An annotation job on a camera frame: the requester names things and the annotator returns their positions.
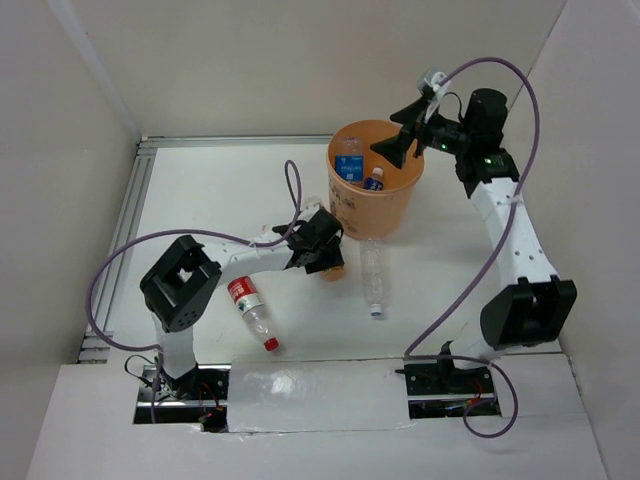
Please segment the orange juice bottle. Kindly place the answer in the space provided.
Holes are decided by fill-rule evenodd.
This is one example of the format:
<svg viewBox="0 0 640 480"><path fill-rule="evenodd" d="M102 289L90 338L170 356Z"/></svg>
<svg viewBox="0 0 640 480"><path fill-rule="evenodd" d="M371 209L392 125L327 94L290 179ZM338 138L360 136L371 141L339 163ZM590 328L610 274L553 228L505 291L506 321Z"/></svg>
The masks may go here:
<svg viewBox="0 0 640 480"><path fill-rule="evenodd" d="M336 266L324 270L321 277L326 282L336 282L343 279L346 275L345 266Z"/></svg>

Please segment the blue label white cap bottle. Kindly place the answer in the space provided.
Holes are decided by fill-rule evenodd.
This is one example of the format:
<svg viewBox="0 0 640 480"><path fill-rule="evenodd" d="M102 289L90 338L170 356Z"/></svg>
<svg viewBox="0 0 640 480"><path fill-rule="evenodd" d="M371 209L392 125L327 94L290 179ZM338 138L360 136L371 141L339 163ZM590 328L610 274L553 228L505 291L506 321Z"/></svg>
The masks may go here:
<svg viewBox="0 0 640 480"><path fill-rule="evenodd" d="M371 174L365 178L363 188L367 191L384 190L384 171L380 167L375 167Z"/></svg>

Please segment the clear unlabeled bottle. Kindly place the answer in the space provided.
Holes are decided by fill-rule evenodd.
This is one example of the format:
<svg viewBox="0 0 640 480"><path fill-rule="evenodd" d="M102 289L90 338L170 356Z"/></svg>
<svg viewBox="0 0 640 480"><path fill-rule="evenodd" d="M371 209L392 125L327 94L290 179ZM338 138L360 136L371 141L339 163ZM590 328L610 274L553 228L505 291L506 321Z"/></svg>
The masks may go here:
<svg viewBox="0 0 640 480"><path fill-rule="evenodd" d="M374 238L360 243L360 268L365 302L370 317L386 317L387 262L384 246Z"/></svg>

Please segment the red label red cap bottle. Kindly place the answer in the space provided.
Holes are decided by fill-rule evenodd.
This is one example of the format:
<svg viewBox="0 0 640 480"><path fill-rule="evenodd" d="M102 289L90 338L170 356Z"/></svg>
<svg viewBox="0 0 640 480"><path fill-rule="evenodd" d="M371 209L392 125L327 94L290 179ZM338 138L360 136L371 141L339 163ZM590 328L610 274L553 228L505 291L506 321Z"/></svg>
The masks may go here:
<svg viewBox="0 0 640 480"><path fill-rule="evenodd" d="M227 291L254 338L267 352L276 351L280 342L269 311L253 280L249 276L234 279L228 284Z"/></svg>

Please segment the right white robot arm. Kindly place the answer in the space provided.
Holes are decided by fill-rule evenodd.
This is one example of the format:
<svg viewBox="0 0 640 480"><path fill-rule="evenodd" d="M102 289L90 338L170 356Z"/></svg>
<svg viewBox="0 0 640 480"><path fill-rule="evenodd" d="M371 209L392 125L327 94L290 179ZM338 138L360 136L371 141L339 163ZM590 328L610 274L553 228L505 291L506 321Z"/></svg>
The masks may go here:
<svg viewBox="0 0 640 480"><path fill-rule="evenodd" d="M399 133L371 149L398 168L411 146L418 153L430 147L453 155L456 175L487 229L500 277L500 291L481 310L477 338L449 341L441 349L436 379L444 390L457 392L481 360L556 341L577 288L561 279L546 257L519 190L524 178L501 145L505 95L477 89L465 114L451 120L439 112L444 88L423 86L420 91L418 100L392 114Z"/></svg>

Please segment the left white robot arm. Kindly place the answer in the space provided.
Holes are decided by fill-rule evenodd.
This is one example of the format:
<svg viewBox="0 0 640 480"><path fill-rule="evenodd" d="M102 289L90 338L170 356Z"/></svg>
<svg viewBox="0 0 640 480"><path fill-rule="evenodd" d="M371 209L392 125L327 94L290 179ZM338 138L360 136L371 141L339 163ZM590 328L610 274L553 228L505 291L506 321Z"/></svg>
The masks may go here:
<svg viewBox="0 0 640 480"><path fill-rule="evenodd" d="M219 286L244 276L303 268L308 274L344 264L344 228L324 207L305 208L291 232L276 226L247 242L214 243L210 253L192 236L178 237L140 282L154 317L163 389L176 399L196 390L199 368L193 326Z"/></svg>

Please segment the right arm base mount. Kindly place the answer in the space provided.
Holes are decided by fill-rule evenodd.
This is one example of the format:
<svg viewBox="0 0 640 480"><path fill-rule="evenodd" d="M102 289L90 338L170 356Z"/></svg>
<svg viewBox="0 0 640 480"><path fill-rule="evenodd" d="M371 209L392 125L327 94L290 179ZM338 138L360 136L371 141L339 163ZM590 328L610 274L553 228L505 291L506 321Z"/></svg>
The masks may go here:
<svg viewBox="0 0 640 480"><path fill-rule="evenodd" d="M395 369L405 384L409 418L461 418L501 414L492 374L487 364L472 362L459 369L453 359L405 361Z"/></svg>

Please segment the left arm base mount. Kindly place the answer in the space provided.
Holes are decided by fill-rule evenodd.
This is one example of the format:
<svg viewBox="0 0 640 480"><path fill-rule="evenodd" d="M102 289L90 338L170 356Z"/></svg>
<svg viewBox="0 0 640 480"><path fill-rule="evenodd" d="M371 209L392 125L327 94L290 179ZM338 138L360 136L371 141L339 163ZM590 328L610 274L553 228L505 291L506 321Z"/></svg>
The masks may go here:
<svg viewBox="0 0 640 480"><path fill-rule="evenodd" d="M228 432L228 365L201 366L176 388L158 377L155 365L143 355L130 355L123 369L138 382L135 425L193 424L202 432Z"/></svg>

